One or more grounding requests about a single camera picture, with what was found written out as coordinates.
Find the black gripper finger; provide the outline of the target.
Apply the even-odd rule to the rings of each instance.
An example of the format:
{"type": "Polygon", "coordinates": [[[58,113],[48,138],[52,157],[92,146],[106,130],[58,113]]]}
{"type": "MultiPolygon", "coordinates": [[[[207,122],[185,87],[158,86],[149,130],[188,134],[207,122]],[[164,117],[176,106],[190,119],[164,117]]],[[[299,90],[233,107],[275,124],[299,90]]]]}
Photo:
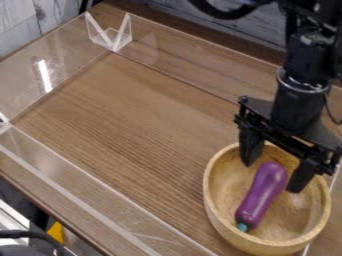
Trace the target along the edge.
{"type": "Polygon", "coordinates": [[[243,164],[249,167],[257,160],[264,146],[263,136],[248,128],[239,131],[240,159],[243,164]]]}
{"type": "Polygon", "coordinates": [[[312,159],[299,161],[285,187],[289,193],[299,193],[316,174],[317,164],[312,159]]]}

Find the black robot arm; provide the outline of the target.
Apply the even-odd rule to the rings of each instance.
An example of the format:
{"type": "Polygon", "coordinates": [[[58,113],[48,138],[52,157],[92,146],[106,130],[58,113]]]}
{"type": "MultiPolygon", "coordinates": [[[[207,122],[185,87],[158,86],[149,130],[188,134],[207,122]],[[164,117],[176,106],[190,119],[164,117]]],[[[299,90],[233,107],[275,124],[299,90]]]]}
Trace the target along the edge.
{"type": "Polygon", "coordinates": [[[188,0],[207,15],[236,20],[276,3],[285,16],[285,61],[276,72],[272,101],[237,100],[240,159],[251,165],[269,142],[299,159],[287,183],[297,193],[316,175],[332,175],[342,159],[342,140],[321,122],[329,112],[332,82],[342,81],[342,0],[239,0],[220,10],[207,0],[188,0]]]}

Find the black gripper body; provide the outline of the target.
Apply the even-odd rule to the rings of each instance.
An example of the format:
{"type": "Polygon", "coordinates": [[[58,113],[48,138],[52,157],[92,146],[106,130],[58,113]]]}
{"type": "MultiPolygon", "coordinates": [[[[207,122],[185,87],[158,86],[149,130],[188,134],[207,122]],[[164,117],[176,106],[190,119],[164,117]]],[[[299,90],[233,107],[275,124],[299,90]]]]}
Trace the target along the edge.
{"type": "Polygon", "coordinates": [[[273,101],[241,96],[233,122],[248,128],[300,160],[312,159],[316,174],[332,175],[342,157],[342,141],[320,121],[331,83],[303,83],[280,68],[273,101]]]}

